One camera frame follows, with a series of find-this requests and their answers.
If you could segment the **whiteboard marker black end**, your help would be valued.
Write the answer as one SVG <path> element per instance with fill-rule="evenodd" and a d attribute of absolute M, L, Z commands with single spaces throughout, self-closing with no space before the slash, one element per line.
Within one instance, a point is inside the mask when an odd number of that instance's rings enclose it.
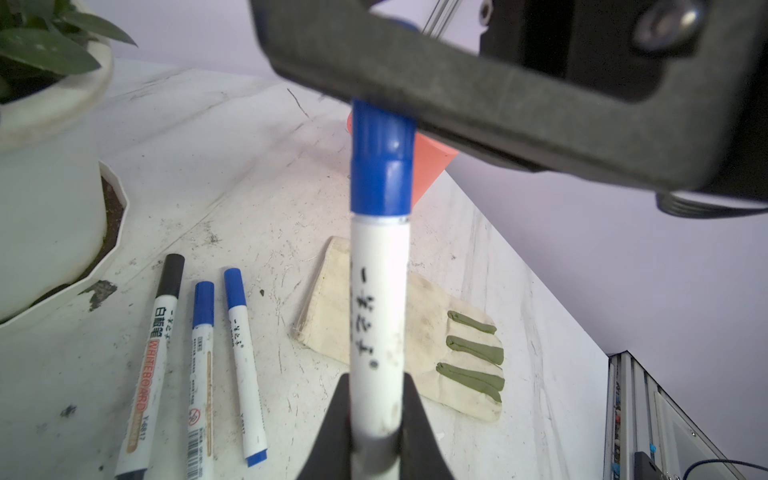
<path fill-rule="evenodd" d="M 114 473 L 117 479 L 142 479 L 150 465 L 184 265 L 185 258 L 175 253 L 167 255 L 163 262 L 127 430 L 118 454 Z"/>

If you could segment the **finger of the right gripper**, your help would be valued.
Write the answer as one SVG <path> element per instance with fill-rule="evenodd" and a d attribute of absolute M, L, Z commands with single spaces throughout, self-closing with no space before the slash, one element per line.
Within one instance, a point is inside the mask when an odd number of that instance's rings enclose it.
<path fill-rule="evenodd" d="M 458 137 L 456 135 L 450 134 L 449 132 L 440 130 L 433 131 L 429 129 L 424 130 L 422 128 L 419 128 L 418 131 L 425 134 L 432 140 L 446 144 L 460 151 L 461 153 L 470 155 L 473 158 L 485 162 L 486 164 L 520 172 L 540 172 L 540 167 L 532 162 L 515 156 L 506 155 L 504 152 L 490 147 L 482 146 L 477 142 L 468 141 L 465 138 Z"/>

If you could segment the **potted green plant white pot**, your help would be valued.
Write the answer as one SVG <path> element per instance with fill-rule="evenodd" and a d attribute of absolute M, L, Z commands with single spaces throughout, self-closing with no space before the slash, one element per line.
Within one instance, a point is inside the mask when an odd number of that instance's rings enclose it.
<path fill-rule="evenodd" d="M 82 1 L 1 5 L 1 319 L 86 280 L 109 253 L 90 117 L 131 36 Z"/>

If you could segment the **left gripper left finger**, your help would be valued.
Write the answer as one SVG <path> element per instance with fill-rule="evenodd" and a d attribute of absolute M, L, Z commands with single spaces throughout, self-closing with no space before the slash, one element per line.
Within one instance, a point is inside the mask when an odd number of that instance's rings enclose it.
<path fill-rule="evenodd" d="M 313 447 L 297 478 L 351 479 L 349 375 L 340 376 Z"/>

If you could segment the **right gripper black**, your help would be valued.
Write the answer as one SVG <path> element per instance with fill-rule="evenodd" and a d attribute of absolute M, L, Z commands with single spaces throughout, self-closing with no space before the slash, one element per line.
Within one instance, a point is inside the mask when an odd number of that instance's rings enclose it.
<path fill-rule="evenodd" d="M 486 162 L 651 191 L 767 190 L 764 1 L 484 1 L 470 54 L 368 1 L 255 1 L 280 76 Z"/>

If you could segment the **pink watering can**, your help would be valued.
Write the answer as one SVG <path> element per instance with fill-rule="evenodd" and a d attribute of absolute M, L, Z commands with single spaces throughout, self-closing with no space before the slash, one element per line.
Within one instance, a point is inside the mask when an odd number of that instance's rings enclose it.
<path fill-rule="evenodd" d="M 352 137 L 352 112 L 347 119 L 347 128 Z M 416 131 L 412 209 L 457 155 L 456 150 Z"/>

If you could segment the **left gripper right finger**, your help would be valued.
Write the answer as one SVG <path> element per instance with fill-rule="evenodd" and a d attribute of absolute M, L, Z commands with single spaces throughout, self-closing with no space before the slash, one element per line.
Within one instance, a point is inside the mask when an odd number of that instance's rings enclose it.
<path fill-rule="evenodd" d="M 453 479 L 412 376 L 404 374 L 399 444 L 401 479 Z"/>

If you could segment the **beige glove green fingers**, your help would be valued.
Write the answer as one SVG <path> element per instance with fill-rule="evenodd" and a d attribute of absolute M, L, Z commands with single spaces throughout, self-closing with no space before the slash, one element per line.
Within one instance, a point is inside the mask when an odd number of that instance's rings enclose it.
<path fill-rule="evenodd" d="M 349 241 L 329 239 L 319 273 L 294 327 L 305 347 L 349 363 Z M 411 273 L 405 370 L 420 395 L 485 422 L 502 413 L 505 354 L 482 310 Z"/>

